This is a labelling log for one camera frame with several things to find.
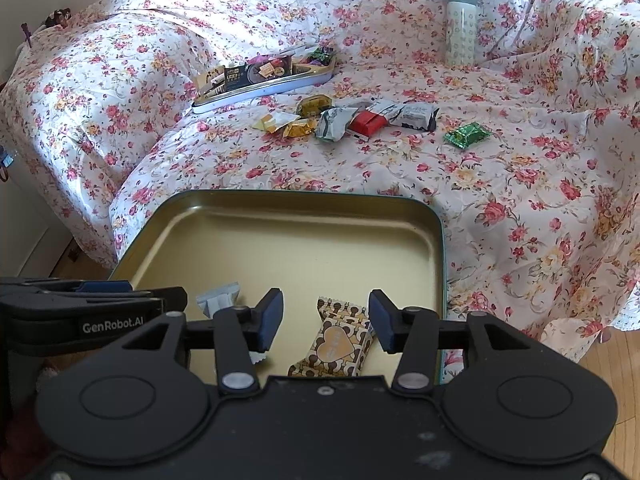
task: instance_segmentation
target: red candy wrapper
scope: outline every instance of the red candy wrapper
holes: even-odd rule
[[[369,140],[380,128],[387,126],[389,122],[382,115],[364,110],[357,114],[349,124],[349,133],[360,140]]]
[[[357,139],[368,141],[380,128],[388,126],[389,121],[396,117],[400,110],[401,105],[380,99],[357,114],[347,131]]]

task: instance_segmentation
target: green candy wrapper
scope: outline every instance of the green candy wrapper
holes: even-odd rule
[[[459,147],[461,150],[466,150],[473,143],[483,140],[490,135],[491,130],[487,130],[478,123],[471,123],[449,132],[444,136],[444,140],[449,144]]]

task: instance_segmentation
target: gold candy wrapper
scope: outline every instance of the gold candy wrapper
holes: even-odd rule
[[[311,135],[318,125],[316,119],[300,119],[287,124],[284,127],[282,137],[305,137]]]
[[[318,298],[322,328],[306,357],[289,368],[289,376],[357,377],[371,348],[374,331],[366,307]]]
[[[322,113],[322,108],[332,106],[334,102],[330,97],[323,94],[313,95],[311,97],[305,97],[298,103],[296,113],[302,118],[319,117]]]
[[[290,122],[295,121],[297,118],[299,118],[299,115],[296,114],[272,112],[261,117],[260,120],[254,124],[254,128],[272,134]]]

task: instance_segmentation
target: wooden floor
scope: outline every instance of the wooden floor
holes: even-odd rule
[[[68,251],[52,276],[83,280],[109,277],[108,270],[84,253],[72,262],[66,256]],[[580,364],[607,381],[618,400],[618,422],[604,450],[606,457],[629,478],[640,480],[640,331],[614,330],[611,339],[593,345]]]

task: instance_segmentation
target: snack wrapper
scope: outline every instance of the snack wrapper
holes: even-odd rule
[[[299,117],[299,115],[288,114],[286,112],[272,112],[261,117],[260,120],[254,124],[254,128],[272,134]]]
[[[358,113],[348,126],[348,132],[357,139],[368,141],[380,128],[396,117],[402,105],[386,99],[370,104],[366,110]]]
[[[291,75],[291,56],[225,68],[227,92]]]
[[[289,368],[289,376],[357,377],[371,347],[374,330],[366,307],[318,298],[322,328],[306,357]]]
[[[438,107],[429,103],[408,103],[401,105],[399,113],[389,119],[389,124],[412,128],[421,132],[434,132],[436,130],[436,117]]]
[[[461,150],[466,150],[473,143],[479,142],[491,136],[491,134],[491,130],[484,126],[478,123],[471,123],[449,132],[444,136],[444,140],[449,144],[459,147]]]
[[[300,119],[292,121],[284,127],[282,137],[305,137],[312,134],[318,126],[316,119]]]
[[[334,142],[340,140],[344,136],[347,124],[351,122],[357,111],[357,108],[340,107],[325,110],[320,114],[318,126],[316,127],[316,137]]]
[[[298,103],[296,113],[305,119],[319,117],[323,109],[328,109],[333,104],[332,99],[326,95],[313,95],[311,97],[305,97]]]
[[[193,84],[196,86],[196,90],[198,94],[203,96],[208,92],[211,92],[214,88],[223,85],[225,82],[225,68],[223,66],[218,66],[212,68],[211,70],[207,70],[202,74],[198,74],[193,79]]]
[[[196,303],[198,303],[198,307],[202,313],[209,319],[212,319],[217,311],[234,306],[239,294],[240,284],[233,282],[199,295],[196,298]],[[263,352],[249,352],[249,357],[251,358],[252,364],[255,365],[265,359],[267,354]]]
[[[327,66],[331,63],[331,58],[334,56],[334,50],[327,46],[319,46],[313,52],[306,56],[305,63],[312,63],[314,61],[320,62],[323,66]]]

